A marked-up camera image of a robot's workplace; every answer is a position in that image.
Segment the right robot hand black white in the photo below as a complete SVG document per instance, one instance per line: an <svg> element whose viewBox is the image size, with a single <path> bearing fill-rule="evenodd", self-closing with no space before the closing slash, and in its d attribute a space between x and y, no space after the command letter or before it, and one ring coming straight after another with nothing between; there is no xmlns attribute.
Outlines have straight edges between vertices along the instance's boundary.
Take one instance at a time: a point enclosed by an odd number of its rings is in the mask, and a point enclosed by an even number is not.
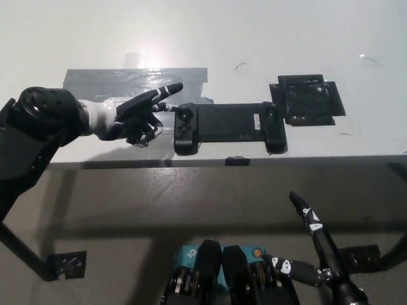
<svg viewBox="0 0 407 305"><path fill-rule="evenodd" d="M262 259L271 264L284 278L290 278L306 285L319 287L325 284L332 290L337 287L352 287L354 284L345 269L339 250L313 208L292 191L289 193L289 199L307 227L320 266L270 254L263 255Z"/></svg>

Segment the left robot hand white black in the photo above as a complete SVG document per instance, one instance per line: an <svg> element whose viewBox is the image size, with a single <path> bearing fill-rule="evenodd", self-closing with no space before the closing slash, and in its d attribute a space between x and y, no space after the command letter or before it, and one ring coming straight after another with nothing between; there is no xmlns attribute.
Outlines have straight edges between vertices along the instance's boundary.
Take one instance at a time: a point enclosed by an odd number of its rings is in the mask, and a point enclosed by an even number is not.
<svg viewBox="0 0 407 305"><path fill-rule="evenodd" d="M177 107L164 100L182 89L182 83L174 83L128 99L80 100L88 119L85 135L96 135L103 141L125 139L133 146L146 147L163 132L155 113L175 111Z"/></svg>

